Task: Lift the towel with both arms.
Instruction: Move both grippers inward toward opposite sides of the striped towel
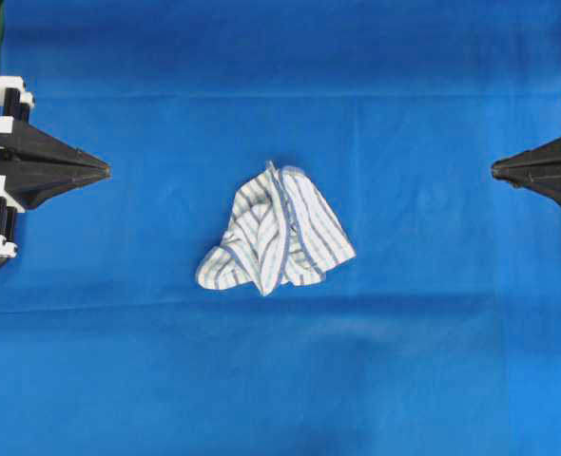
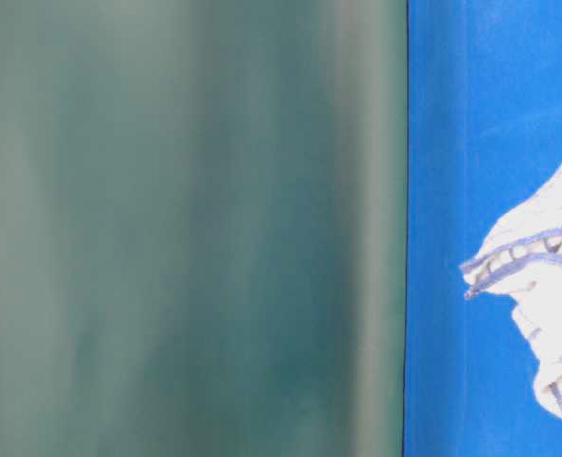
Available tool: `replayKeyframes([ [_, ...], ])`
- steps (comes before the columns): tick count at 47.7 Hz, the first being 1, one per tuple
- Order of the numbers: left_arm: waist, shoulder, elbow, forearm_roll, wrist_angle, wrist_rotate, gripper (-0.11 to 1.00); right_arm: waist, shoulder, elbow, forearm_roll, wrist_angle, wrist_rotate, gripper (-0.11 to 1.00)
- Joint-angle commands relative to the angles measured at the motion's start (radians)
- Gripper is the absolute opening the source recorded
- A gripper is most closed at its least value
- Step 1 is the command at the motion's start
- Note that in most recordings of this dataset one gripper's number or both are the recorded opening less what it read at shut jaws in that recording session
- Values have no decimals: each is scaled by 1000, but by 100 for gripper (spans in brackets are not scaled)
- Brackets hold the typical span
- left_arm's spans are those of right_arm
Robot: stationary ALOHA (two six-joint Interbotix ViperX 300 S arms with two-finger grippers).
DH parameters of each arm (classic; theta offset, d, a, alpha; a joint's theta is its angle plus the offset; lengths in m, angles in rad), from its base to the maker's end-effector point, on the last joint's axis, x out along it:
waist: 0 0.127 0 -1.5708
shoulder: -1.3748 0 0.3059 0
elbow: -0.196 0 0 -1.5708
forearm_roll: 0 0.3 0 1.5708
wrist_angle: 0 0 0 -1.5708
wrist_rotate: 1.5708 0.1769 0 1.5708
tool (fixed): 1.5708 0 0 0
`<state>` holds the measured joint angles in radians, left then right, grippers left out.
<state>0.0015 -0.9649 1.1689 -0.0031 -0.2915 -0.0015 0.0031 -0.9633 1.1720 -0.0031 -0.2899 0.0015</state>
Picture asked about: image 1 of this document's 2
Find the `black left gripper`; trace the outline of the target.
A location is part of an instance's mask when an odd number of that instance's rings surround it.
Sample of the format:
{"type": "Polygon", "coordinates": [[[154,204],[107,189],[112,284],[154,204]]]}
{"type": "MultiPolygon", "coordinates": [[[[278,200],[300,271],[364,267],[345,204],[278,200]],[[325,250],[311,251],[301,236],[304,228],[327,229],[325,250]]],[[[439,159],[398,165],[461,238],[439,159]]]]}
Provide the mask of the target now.
{"type": "Polygon", "coordinates": [[[106,162],[21,121],[33,107],[33,95],[21,77],[0,76],[0,152],[8,149],[44,161],[0,161],[0,258],[17,255],[13,230],[18,214],[110,177],[106,162]]]}

